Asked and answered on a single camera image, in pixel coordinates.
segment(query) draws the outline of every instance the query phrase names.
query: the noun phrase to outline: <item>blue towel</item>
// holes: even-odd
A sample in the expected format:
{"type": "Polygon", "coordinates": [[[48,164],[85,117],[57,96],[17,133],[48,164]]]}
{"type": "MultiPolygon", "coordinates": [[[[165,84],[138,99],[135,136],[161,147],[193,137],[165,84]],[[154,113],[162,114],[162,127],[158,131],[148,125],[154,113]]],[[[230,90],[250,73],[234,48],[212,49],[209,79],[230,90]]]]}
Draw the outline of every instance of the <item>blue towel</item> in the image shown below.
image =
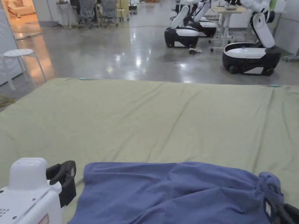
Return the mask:
{"type": "Polygon", "coordinates": [[[271,173],[200,162],[91,163],[84,181],[69,224],[261,224],[274,215],[265,198],[283,202],[271,173]]]}

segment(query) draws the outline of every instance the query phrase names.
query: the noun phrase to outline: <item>concrete floor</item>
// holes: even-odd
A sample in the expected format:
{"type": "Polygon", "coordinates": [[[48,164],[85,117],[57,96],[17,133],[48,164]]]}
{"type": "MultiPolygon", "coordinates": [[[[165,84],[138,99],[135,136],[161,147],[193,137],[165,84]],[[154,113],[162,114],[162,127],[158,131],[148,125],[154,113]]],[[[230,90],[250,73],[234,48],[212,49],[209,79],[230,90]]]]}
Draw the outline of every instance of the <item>concrete floor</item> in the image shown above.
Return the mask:
{"type": "MultiPolygon", "coordinates": [[[[138,14],[118,28],[89,29],[42,28],[42,35],[18,41],[19,48],[37,52],[47,80],[57,77],[90,79],[128,79],[168,82],[196,82],[237,85],[299,85],[299,63],[281,61],[270,77],[232,75],[222,66],[222,52],[210,53],[207,38],[197,46],[200,55],[190,55],[186,48],[167,48],[165,28],[174,15],[172,0],[138,5],[138,14]]],[[[244,37],[234,34],[238,40],[244,37]]],[[[36,86],[43,84],[35,58],[27,58],[36,86]]],[[[17,90],[7,84],[0,94],[18,100],[34,87],[23,75],[14,79],[17,90]]]]}

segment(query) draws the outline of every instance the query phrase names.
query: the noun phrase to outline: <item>stool leg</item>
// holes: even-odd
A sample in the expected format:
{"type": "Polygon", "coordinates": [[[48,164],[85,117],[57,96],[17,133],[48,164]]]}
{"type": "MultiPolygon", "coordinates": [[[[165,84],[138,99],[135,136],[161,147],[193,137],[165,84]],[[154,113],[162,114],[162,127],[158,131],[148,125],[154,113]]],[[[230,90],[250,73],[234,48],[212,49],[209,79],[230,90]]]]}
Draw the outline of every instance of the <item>stool leg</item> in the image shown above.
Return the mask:
{"type": "Polygon", "coordinates": [[[21,56],[21,59],[20,59],[20,57],[18,57],[18,61],[21,65],[21,68],[22,68],[23,74],[25,76],[26,82],[28,82],[27,70],[26,70],[26,66],[24,65],[24,57],[21,56]]]}
{"type": "Polygon", "coordinates": [[[13,91],[15,91],[16,89],[15,89],[15,87],[14,87],[14,85],[13,85],[13,81],[12,81],[11,78],[9,78],[9,71],[8,71],[8,68],[7,68],[7,64],[6,64],[6,62],[5,62],[5,57],[3,57],[2,63],[3,63],[3,67],[4,67],[4,71],[5,71],[5,75],[6,75],[6,80],[7,80],[8,84],[9,84],[10,88],[11,88],[13,91]]]}
{"type": "Polygon", "coordinates": [[[46,80],[46,76],[45,76],[44,71],[43,71],[43,69],[42,69],[42,65],[40,64],[40,61],[39,61],[38,56],[37,56],[36,53],[35,53],[35,56],[36,56],[36,59],[37,59],[37,62],[38,62],[38,64],[39,64],[39,66],[40,66],[40,70],[42,71],[42,76],[44,77],[45,82],[47,82],[47,80],[46,80]]]}

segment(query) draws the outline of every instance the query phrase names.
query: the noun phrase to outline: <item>white stool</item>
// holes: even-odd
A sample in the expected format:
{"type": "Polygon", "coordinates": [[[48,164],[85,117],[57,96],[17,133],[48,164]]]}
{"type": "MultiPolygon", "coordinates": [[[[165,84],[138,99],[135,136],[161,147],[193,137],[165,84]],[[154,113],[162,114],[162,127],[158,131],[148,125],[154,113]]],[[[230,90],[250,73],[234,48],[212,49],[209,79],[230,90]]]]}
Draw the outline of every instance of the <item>white stool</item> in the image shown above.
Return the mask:
{"type": "Polygon", "coordinates": [[[28,67],[27,67],[27,64],[26,64],[26,61],[24,60],[24,56],[28,56],[28,57],[36,57],[37,59],[37,62],[40,66],[40,70],[42,71],[42,75],[45,79],[45,82],[47,82],[46,80],[46,77],[45,77],[45,74],[44,74],[44,71],[42,70],[42,66],[40,64],[40,61],[37,57],[37,54],[35,53],[35,51],[31,50],[31,49],[16,49],[16,50],[10,50],[10,51],[7,51],[3,54],[3,59],[2,59],[2,62],[3,62],[3,67],[4,67],[4,70],[5,70],[5,73],[6,73],[6,78],[7,78],[7,82],[9,83],[9,86],[11,87],[12,90],[16,90],[14,85],[13,85],[13,81],[12,79],[10,78],[9,76],[9,70],[7,68],[7,64],[6,64],[6,59],[8,58],[17,58],[20,65],[21,65],[21,68],[22,68],[22,71],[25,75],[25,79],[26,81],[28,81],[28,78],[27,78],[27,71],[28,70],[28,67]]]}

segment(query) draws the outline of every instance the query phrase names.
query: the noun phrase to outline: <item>caster wheel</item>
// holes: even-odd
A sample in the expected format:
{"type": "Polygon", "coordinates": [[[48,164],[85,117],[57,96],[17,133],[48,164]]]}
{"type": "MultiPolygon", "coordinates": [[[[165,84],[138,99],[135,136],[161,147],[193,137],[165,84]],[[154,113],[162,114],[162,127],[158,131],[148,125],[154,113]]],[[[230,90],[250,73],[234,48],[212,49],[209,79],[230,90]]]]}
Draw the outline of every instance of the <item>caster wheel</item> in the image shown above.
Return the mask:
{"type": "Polygon", "coordinates": [[[238,73],[238,68],[236,66],[231,65],[228,69],[230,74],[236,74],[238,73]]]}
{"type": "Polygon", "coordinates": [[[267,71],[265,71],[265,72],[263,73],[263,76],[270,76],[270,75],[273,74],[273,72],[274,72],[274,69],[273,69],[273,68],[267,69],[267,71]]]}
{"type": "Polygon", "coordinates": [[[169,47],[169,48],[174,47],[174,43],[166,42],[166,45],[167,45],[167,47],[169,47]]]}

